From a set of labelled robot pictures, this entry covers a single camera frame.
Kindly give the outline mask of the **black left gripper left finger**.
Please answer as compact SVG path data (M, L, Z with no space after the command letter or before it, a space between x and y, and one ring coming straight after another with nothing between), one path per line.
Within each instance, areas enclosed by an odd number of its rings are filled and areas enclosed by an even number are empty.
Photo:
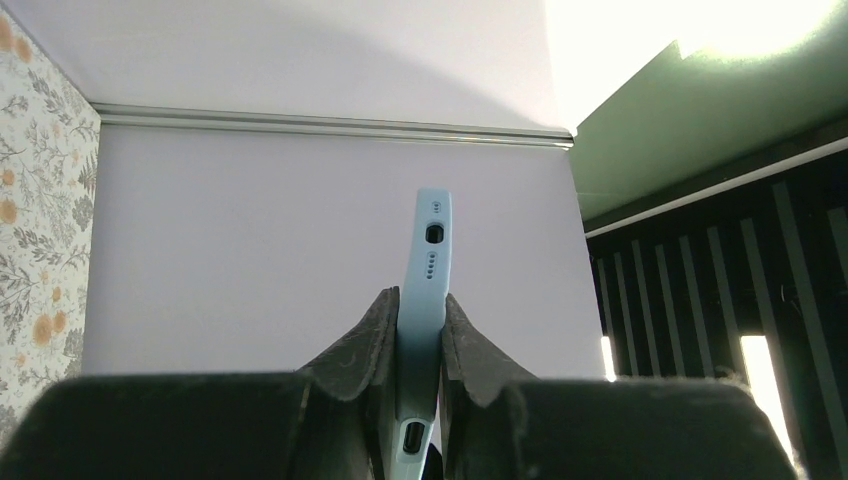
M59 382L1 456L5 479L383 479L400 293L294 371Z

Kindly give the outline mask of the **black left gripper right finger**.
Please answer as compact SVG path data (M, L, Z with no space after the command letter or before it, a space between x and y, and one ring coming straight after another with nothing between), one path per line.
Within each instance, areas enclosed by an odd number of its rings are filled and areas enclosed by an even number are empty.
M768 417L717 379L541 379L453 297L441 334L448 479L795 479Z

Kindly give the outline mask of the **phone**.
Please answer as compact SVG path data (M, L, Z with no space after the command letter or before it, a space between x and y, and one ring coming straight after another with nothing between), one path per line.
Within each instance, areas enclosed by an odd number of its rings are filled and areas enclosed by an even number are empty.
M422 188L397 315L391 479L421 479L436 419L452 256L452 197Z

